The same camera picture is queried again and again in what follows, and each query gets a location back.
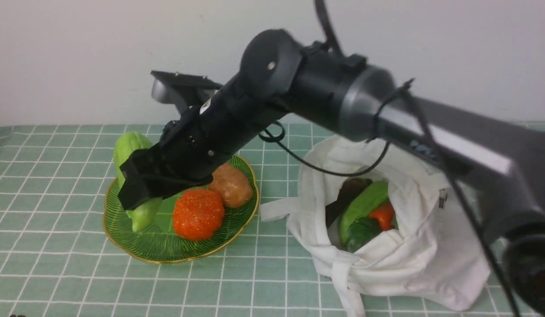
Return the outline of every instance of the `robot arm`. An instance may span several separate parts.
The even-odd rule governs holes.
[[[210,183],[218,166],[291,112],[349,140],[385,139],[441,167],[408,101],[387,99],[396,91],[387,70],[363,56],[341,58],[319,42],[303,46],[284,30],[256,36],[224,86],[205,77],[152,74],[152,96],[176,104],[181,118],[168,123],[157,144],[134,152],[120,167],[126,182],[119,198],[126,210]],[[213,96],[204,94],[215,88]],[[478,192],[486,242],[504,236],[521,244],[512,284],[530,305],[545,305],[545,292],[532,291],[545,285],[545,133],[415,101],[448,170]]]

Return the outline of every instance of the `potato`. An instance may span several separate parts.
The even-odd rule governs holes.
[[[249,179],[242,171],[225,163],[212,173],[214,181],[208,189],[215,191],[222,197],[225,207],[237,208],[245,205],[253,197]]]

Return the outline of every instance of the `white wall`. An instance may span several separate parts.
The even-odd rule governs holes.
[[[545,120],[545,0],[327,0],[346,53],[415,92]],[[0,125],[164,123],[150,70],[226,82],[261,30],[323,39],[312,0],[0,0]]]

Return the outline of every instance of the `sticker label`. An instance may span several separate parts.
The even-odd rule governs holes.
[[[206,111],[208,108],[210,108],[210,104],[212,104],[212,98],[208,99],[207,102],[205,102],[202,107],[200,107],[200,114],[203,114],[204,111]]]

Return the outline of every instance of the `bag handle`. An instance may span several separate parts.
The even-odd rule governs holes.
[[[333,286],[335,286],[335,291],[339,295],[341,304],[347,312],[347,317],[366,317],[361,294],[350,290],[347,286],[349,271],[356,261],[358,261],[358,257],[356,256],[349,257],[348,254],[340,255],[333,263],[331,279],[333,279]]]
[[[314,204],[309,197],[287,197],[261,204],[259,215],[261,221],[274,221],[302,210],[312,210]]]

